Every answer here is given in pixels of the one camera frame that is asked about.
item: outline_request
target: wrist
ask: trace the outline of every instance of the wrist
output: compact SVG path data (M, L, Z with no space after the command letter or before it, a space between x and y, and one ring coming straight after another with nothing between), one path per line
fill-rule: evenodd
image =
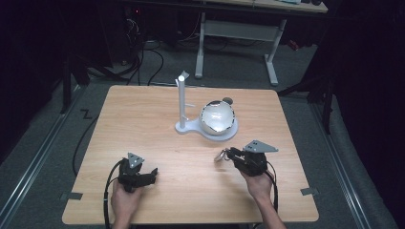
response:
M113 229L128 229L131 224L130 218L119 218L114 221Z
M253 199L258 206L270 205L271 207L273 207L273 202L271 201L270 197L253 197Z

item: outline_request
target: black equipment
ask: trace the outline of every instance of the black equipment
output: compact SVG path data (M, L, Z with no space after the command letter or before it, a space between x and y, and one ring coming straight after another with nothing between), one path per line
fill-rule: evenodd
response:
M147 186L155 183L158 168L154 169L150 174L140 174L142 167L142 159L139 156L129 153L128 159L124 158L119 165L118 181L124 185L125 191L133 193L136 188Z
M154 169L150 174L140 174L140 168L142 167L143 158L136 156L132 153L128 153L128 158L123 158L119 161L111 170L110 175L107 178L104 191L104 221L105 228L110 229L110 220L108 215L108 187L112 182L111 176L114 170L119 166L119 175L117 177L118 182L124 186L124 189L128 193L133 193L136 188L154 184L156 181L156 175L158 174L158 168Z
M260 176L266 174L274 187L274 209L278 211L278 188L277 188L277 176L274 167L267 161L265 152L278 152L278 149L267 145L261 141L253 140L247 144L244 149L238 150L234 147L230 149L224 149L214 159L215 161L224 158L225 160L232 160L235 168L244 172L250 177ZM274 176L267 170L267 165L270 165Z
M267 170L267 159L264 153L240 151L234 147L225 152L226 156L233 161L235 168L250 177L261 175Z
M319 5L321 5L322 0L311 0L310 2L315 6L319 6Z

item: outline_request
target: metal bracket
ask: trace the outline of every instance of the metal bracket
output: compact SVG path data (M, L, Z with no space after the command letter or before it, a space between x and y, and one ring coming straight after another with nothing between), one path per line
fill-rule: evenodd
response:
M81 193L62 193L59 199L62 201L66 201L68 199L81 200L81 197L83 197L83 194Z
M244 150L251 152L251 153L267 153L267 152L278 152L278 149L267 145L259 140L253 140L246 146L244 146Z
M142 157L136 156L132 153L128 153L128 160L129 160L129 167L134 169L138 165L140 165L143 161L145 161Z
M303 196L306 196L306 195L316 196L319 194L319 191L317 188L306 188L306 189L301 189L301 194Z

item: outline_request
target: hand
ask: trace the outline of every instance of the hand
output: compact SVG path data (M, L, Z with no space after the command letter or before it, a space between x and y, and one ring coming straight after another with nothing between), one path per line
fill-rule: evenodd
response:
M131 223L132 216L138 210L140 195L143 187L137 188L134 193L127 193L124 186L117 180L113 184L113 195L111 196L111 205L116 215L114 229L127 229Z
M253 196L256 204L262 214L263 224L266 229L286 229L276 210L273 207L270 198L272 182L267 174L261 174L256 177L250 177L244 172L241 175L245 178L247 190Z
M253 196L256 201L270 201L270 193L272 182L267 174L261 174L259 176L250 177L244 172L241 172L242 177L246 180L247 190Z

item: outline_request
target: gray carpet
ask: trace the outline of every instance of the gray carpet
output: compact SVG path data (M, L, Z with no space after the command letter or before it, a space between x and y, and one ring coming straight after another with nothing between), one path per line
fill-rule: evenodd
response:
M298 83L316 47L293 51L281 46L276 53L274 65L279 77L279 86L270 86L266 74L263 54L267 43L253 46L227 45L220 51L222 44L208 44L210 49L205 53L203 79L187 79L188 85L225 88L271 89L281 91ZM171 48L161 45L156 49L164 59L162 69L153 79L152 84L165 86L173 84L174 79L182 72L193 74L196 60L196 47L178 46ZM160 67L160 57L155 52L144 52L140 68L140 84L145 85L150 76ZM114 71L123 67L116 66ZM31 188L11 213L8 228L103 228L103 225L70 226L63 224L61 218L66 201L60 200L62 193L70 192L75 182L72 160L80 138L89 127L92 119L86 119L82 110L88 110L88 116L95 118L102 107L109 87L117 82L106 78L93 77L91 84L81 90L77 102L53 141L46 160L36 175ZM136 75L131 85L138 84ZM314 115L311 105L307 103L305 94L295 93L281 97L283 109L288 120L298 154L309 180L309 186L316 188L319 194L314 196L320 218L311 223L287 223L288 228L360 228L353 216L351 206L347 202L339 175L330 157L330 145L325 134L319 128L319 120ZM30 163L34 160L48 132L61 117L61 87L53 93L53 100L44 107L32 121L29 130L21 138L9 158L1 165L0 183L2 183L0 206L5 206L19 180L23 177ZM365 228L396 228L394 221L385 209L378 193L373 188L367 172L361 165L355 150L351 146L348 134L338 113L338 105L334 103L335 112L331 116L332 135L329 136L342 157L355 190L366 209L370 227ZM93 127L84 136L77 151L75 167L79 168Z

